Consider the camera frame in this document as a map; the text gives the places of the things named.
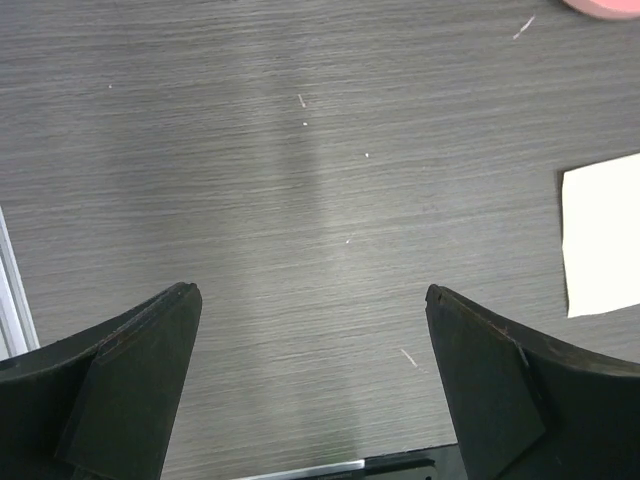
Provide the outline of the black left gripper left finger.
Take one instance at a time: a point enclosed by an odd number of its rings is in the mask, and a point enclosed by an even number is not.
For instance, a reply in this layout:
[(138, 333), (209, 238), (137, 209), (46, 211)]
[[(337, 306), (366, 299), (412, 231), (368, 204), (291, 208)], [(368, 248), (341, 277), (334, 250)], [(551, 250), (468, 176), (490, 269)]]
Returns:
[(2, 361), (2, 478), (160, 478), (201, 311), (179, 282)]

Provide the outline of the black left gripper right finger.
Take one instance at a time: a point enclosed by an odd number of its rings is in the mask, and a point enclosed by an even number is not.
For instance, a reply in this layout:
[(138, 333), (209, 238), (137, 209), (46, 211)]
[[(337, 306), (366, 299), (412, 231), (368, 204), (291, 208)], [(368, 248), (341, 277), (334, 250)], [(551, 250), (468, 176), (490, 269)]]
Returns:
[(470, 479), (636, 479), (639, 366), (431, 285), (426, 318)]

